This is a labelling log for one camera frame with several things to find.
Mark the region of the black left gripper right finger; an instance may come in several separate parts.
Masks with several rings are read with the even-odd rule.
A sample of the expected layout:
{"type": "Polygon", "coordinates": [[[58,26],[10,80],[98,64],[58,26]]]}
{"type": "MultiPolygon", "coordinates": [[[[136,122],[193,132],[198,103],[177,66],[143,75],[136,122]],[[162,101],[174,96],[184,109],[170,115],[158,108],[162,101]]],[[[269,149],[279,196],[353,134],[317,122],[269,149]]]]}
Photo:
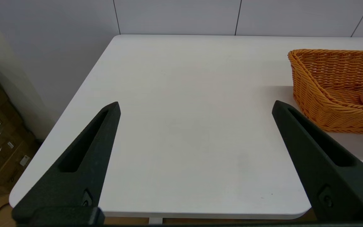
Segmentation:
{"type": "Polygon", "coordinates": [[[363,162],[293,106],[272,115],[320,221],[363,221],[363,162]]]}

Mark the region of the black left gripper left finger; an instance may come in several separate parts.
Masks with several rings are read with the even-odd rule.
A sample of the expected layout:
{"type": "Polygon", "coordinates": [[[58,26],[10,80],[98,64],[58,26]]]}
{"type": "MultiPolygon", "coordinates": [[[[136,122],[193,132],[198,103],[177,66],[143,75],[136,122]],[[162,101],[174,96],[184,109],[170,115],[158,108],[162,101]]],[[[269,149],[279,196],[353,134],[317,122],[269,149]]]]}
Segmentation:
{"type": "Polygon", "coordinates": [[[104,225],[99,201],[121,116],[102,108],[12,210],[17,225],[104,225]]]}

